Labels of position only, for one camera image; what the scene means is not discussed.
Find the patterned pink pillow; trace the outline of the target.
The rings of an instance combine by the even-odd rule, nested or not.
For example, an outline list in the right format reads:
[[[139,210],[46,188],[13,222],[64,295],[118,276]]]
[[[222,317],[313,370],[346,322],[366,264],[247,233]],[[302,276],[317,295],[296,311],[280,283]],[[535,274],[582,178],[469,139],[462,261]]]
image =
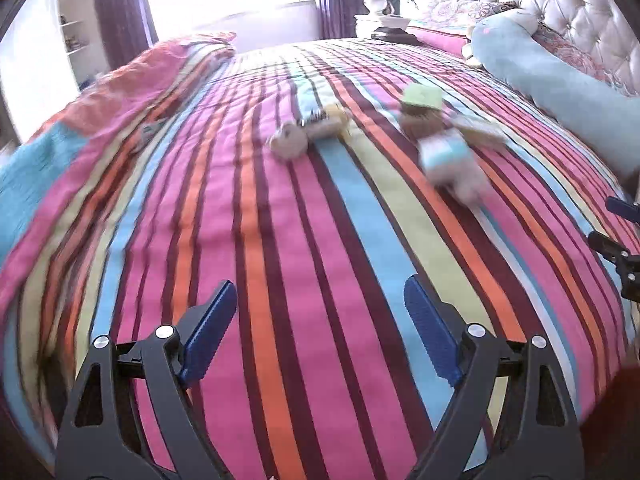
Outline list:
[[[468,0],[426,0],[417,18],[412,18],[406,32],[424,46],[445,51],[474,63],[470,47],[474,26],[488,16],[518,10],[513,2]],[[580,50],[558,32],[541,22],[533,40],[552,55],[576,70],[600,80],[624,96],[638,96],[620,77],[607,70],[591,54]]]

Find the purple curtain left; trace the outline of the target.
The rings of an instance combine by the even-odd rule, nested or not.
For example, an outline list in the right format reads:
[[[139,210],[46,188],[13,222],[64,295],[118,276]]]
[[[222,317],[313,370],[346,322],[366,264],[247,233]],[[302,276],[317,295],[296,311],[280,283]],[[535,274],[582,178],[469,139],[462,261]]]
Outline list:
[[[94,0],[94,6],[112,70],[157,43],[149,0]]]

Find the striped colourful bedspread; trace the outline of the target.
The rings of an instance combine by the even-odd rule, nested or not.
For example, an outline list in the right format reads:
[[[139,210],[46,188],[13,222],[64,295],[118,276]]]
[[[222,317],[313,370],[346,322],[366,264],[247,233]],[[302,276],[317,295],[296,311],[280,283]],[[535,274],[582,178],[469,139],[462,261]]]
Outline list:
[[[401,131],[408,84],[442,89],[489,180],[475,207],[434,188]],[[267,142],[338,104],[350,136],[293,160]],[[149,336],[213,295],[238,313],[192,401],[239,479],[402,479],[449,402],[404,305],[419,275],[471,323],[545,336],[579,417],[637,340],[591,231],[616,177],[573,133],[449,55],[315,41],[190,61],[152,105],[94,136],[1,258],[1,474],[49,478],[93,339]]]

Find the white wardrobe with shelves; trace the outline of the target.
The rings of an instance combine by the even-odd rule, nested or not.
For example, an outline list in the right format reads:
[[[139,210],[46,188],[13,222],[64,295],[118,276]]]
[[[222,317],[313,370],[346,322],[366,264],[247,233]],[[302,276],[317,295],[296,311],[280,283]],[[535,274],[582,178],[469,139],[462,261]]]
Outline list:
[[[1,96],[17,142],[110,70],[94,0],[26,0],[1,40]]]

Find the long teal plush pillow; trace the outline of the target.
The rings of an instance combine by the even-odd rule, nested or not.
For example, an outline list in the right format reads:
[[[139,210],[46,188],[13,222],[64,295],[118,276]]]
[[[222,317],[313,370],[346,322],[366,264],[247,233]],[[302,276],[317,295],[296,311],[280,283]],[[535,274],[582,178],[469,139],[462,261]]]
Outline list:
[[[531,98],[587,144],[618,180],[639,175],[639,100],[582,73],[533,40],[533,15],[515,11],[479,21],[473,55],[512,89]]]

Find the purple curtain right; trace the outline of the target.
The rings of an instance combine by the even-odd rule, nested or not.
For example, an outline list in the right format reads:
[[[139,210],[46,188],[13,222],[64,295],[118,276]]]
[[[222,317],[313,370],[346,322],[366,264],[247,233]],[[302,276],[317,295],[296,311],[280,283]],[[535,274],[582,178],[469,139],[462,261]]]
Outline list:
[[[356,36],[356,16],[363,14],[363,0],[314,0],[321,39]]]

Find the beige plush toy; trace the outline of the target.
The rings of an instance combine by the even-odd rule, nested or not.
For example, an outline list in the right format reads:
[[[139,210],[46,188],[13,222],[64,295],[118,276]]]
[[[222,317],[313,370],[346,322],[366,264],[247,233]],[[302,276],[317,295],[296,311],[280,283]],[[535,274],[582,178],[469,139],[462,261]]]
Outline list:
[[[326,138],[347,139],[352,114],[338,104],[315,110],[297,122],[285,122],[270,136],[267,145],[271,153],[282,160],[293,160],[308,151],[314,142]]]

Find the folded colourful quilt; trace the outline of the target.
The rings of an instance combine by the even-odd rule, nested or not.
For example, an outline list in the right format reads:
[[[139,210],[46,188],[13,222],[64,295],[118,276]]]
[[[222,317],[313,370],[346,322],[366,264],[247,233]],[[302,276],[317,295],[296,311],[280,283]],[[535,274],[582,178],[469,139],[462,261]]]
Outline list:
[[[186,72],[190,61],[234,55],[216,36],[161,41],[81,92],[12,154],[1,157],[1,258],[27,230],[49,188],[97,134],[119,130]]]

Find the purple curtain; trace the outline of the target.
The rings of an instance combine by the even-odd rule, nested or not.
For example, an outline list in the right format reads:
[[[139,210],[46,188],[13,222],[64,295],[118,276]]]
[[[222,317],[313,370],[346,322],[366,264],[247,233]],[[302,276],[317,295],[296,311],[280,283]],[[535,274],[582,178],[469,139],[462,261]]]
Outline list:
[[[94,0],[94,6],[112,70],[157,43],[149,0]]]
[[[356,16],[363,14],[363,0],[314,0],[321,39],[356,36]]]

